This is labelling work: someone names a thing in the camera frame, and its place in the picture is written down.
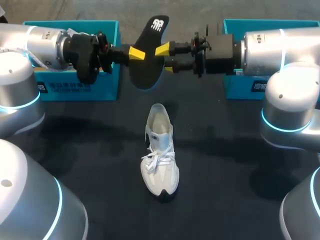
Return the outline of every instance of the black insole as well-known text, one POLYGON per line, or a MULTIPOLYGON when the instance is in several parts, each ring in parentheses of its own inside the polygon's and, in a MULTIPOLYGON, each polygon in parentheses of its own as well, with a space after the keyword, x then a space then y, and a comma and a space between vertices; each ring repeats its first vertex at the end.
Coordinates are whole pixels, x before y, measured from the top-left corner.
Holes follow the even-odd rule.
POLYGON ((161 46, 162 36, 169 23, 169 17, 158 15, 150 18, 134 48, 145 52, 145 58, 131 60, 129 74, 131 82, 139 89, 150 89, 158 81, 165 64, 163 56, 155 56, 156 48, 161 46))

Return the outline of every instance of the sticker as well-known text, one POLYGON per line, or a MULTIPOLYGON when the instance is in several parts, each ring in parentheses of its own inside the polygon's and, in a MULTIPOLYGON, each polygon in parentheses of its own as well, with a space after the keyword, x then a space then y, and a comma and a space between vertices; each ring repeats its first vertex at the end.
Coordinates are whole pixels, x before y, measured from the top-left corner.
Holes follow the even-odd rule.
POLYGON ((243 71, 235 71, 235 75, 237 76, 243 76, 244 72, 243 71))
POLYGON ((37 84, 38 84, 39 92, 41 94, 47 94, 48 93, 48 89, 47 89, 47 87, 46 87, 46 85, 45 85, 45 83, 43 81, 38 81, 37 84))
POLYGON ((90 84, 80 82, 49 82, 48 86, 53 93, 91 93, 90 84))
POLYGON ((256 80, 252 84, 251 92, 264 93, 267 87, 267 80, 256 80))

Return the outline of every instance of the shoe insole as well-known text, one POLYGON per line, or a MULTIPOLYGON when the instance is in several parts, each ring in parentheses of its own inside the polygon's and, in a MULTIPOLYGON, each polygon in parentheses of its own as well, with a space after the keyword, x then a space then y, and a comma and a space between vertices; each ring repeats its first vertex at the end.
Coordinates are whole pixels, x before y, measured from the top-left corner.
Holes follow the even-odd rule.
POLYGON ((165 58, 155 56, 156 48, 162 44, 162 36, 168 26, 169 17, 158 15, 150 18, 140 37, 133 45, 134 48, 145 52, 144 60, 130 60, 129 74, 131 82, 138 89, 152 88, 163 71, 165 58))
POLYGON ((169 126, 167 124, 167 118, 162 113, 156 113, 152 123, 152 132, 156 134, 167 134, 169 133, 169 126))

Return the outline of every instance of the logo on insole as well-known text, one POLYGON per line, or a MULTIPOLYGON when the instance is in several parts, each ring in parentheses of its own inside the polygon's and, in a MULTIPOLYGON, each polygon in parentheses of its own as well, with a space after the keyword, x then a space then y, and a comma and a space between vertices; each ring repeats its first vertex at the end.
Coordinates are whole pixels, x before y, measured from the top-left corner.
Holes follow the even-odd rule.
POLYGON ((161 31, 161 28, 163 27, 164 25, 164 21, 163 20, 159 20, 159 19, 155 19, 151 25, 151 28, 160 32, 161 31))

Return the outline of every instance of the black sole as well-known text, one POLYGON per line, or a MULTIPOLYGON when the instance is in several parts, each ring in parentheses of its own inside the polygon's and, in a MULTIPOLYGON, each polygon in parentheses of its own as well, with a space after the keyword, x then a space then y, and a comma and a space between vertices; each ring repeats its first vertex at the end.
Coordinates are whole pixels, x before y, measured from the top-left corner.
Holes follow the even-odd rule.
POLYGON ((1 24, 7 24, 8 23, 8 20, 6 19, 5 16, 0 16, 0 23, 1 24))
POLYGON ((169 194, 165 189, 163 189, 162 191, 161 191, 161 193, 160 193, 160 195, 159 196, 157 196, 157 195, 154 195, 153 193, 151 193, 150 191, 149 191, 149 193, 150 193, 150 195, 155 199, 155 200, 157 200, 159 203, 169 203, 169 202, 171 202, 174 198, 175 198, 175 196, 177 195, 177 193, 178 193, 178 188, 179 188, 179 186, 176 188, 176 190, 174 191, 174 193, 172 193, 172 194, 169 194))

